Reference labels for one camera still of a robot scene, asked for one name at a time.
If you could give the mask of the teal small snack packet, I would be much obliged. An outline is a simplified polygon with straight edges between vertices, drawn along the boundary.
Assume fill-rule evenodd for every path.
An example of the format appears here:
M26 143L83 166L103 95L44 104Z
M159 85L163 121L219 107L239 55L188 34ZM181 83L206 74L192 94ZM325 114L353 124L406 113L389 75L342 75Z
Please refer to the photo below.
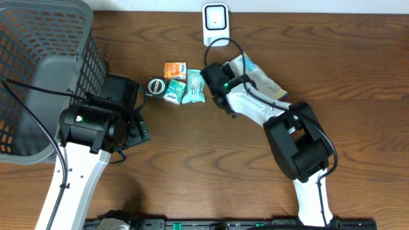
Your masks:
M201 75L200 70L188 69L187 70L187 90L182 98L182 103L196 103L206 102L206 96L204 94L205 80Z

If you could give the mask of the large white snack bag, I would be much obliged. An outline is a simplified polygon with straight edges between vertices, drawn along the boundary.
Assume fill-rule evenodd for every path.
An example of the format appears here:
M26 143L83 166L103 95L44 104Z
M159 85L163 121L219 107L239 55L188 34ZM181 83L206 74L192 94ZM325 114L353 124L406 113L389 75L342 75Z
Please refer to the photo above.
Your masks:
M289 93L282 89L274 80L272 80L252 59L244 52L244 56L238 56L226 61L223 67L226 67L235 77L243 75L243 61L245 61L245 73L254 81L257 89L263 94L276 100L286 98Z

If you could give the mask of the green tissue pack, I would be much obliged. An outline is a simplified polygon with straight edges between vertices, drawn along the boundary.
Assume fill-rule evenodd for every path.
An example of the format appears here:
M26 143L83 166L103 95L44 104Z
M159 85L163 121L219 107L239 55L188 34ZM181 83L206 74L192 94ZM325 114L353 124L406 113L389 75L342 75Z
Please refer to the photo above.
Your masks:
M172 79L167 87L164 100L172 104L180 105L185 88L186 83Z

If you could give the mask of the dark green round-label box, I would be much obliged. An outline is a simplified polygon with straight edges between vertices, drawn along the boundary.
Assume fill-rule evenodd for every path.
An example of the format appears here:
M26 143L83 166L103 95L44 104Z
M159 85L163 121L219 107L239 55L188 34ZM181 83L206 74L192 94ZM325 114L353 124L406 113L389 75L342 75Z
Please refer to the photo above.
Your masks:
M166 79L150 77L145 95L163 99L167 91L167 87L168 81Z

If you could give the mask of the orange tissue pack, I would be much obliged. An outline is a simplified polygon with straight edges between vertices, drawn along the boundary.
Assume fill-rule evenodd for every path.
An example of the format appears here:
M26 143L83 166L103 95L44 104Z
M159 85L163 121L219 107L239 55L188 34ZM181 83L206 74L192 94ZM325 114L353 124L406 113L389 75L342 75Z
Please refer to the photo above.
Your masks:
M187 78L186 62L168 62L164 64L165 79L181 79Z

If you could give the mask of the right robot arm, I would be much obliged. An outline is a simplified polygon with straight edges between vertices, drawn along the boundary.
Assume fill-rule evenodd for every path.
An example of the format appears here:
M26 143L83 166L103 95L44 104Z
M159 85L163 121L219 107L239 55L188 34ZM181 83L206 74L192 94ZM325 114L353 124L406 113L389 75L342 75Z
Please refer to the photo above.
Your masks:
M264 128L276 164L295 186L299 221L305 226L329 226L334 216L326 177L337 167L328 160L336 150L310 106L274 100L246 78L224 75L204 80L218 107L243 114Z

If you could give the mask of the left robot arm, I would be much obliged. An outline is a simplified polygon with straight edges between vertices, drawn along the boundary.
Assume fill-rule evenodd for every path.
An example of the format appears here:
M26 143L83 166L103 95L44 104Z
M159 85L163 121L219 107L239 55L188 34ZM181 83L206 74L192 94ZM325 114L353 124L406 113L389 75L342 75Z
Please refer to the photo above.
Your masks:
M150 139L136 101L132 95L90 96L61 113L59 161L37 229L82 229L111 155Z

